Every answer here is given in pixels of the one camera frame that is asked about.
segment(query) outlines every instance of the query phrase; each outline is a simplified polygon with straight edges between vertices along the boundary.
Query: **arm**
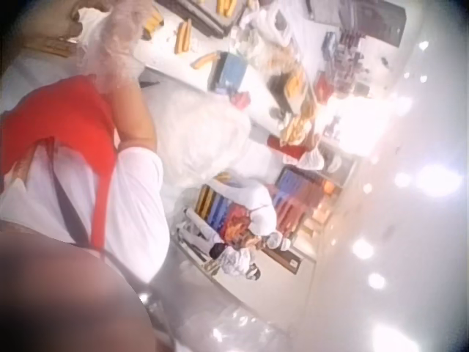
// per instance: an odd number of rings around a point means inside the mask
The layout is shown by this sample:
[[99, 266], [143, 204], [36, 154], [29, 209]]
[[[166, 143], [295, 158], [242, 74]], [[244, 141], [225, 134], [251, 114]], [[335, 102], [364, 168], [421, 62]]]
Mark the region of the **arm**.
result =
[[156, 132], [139, 84], [129, 81], [108, 93], [114, 124], [121, 139], [119, 150], [143, 147], [156, 151]]

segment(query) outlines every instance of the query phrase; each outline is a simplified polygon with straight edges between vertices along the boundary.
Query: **white hat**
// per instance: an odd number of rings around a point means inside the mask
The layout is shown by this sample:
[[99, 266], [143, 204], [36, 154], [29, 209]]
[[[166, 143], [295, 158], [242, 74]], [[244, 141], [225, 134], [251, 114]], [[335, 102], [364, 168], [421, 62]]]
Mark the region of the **white hat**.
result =
[[288, 238], [284, 238], [281, 242], [280, 250], [282, 252], [286, 252], [290, 249], [291, 246], [292, 246], [291, 240], [289, 240]]
[[267, 247], [269, 249], [277, 249], [281, 246], [283, 239], [284, 236], [279, 231], [272, 232], [269, 238], [267, 239]]

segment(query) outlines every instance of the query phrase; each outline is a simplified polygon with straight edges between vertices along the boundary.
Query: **apron strap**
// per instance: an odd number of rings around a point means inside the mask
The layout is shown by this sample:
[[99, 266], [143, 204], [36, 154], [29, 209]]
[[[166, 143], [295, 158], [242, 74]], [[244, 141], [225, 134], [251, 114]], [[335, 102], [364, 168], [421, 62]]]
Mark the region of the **apron strap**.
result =
[[54, 140], [49, 139], [46, 142], [46, 150], [49, 156], [49, 165], [51, 169], [53, 186], [56, 190], [57, 201], [59, 202], [60, 212], [64, 219], [65, 227], [67, 228], [70, 237], [79, 245], [89, 246], [88, 232], [86, 231], [83, 222], [80, 219], [75, 207], [73, 206], [70, 198], [59, 181], [57, 174], [53, 168], [53, 149]]

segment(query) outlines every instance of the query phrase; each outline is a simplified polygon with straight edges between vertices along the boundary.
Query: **woman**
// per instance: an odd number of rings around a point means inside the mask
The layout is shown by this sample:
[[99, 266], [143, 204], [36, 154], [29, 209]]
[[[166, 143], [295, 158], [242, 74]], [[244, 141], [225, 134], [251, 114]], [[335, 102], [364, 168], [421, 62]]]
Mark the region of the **woman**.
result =
[[[99, 1], [42, 1], [12, 40], [77, 35], [78, 8], [86, 5], [103, 8]], [[155, 126], [139, 83], [126, 75], [151, 6], [150, 0], [115, 1], [97, 76], [34, 91], [0, 126], [3, 227], [106, 249], [144, 282], [158, 272], [169, 247]]]

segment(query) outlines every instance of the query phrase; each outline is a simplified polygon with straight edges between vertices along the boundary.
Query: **kitchen equipment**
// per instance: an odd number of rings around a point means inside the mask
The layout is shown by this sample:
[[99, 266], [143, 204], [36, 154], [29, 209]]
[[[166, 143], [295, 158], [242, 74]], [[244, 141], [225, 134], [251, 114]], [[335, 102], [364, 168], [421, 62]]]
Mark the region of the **kitchen equipment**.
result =
[[292, 40], [292, 27], [288, 24], [277, 1], [259, 11], [254, 25], [265, 39], [280, 46], [286, 47]]

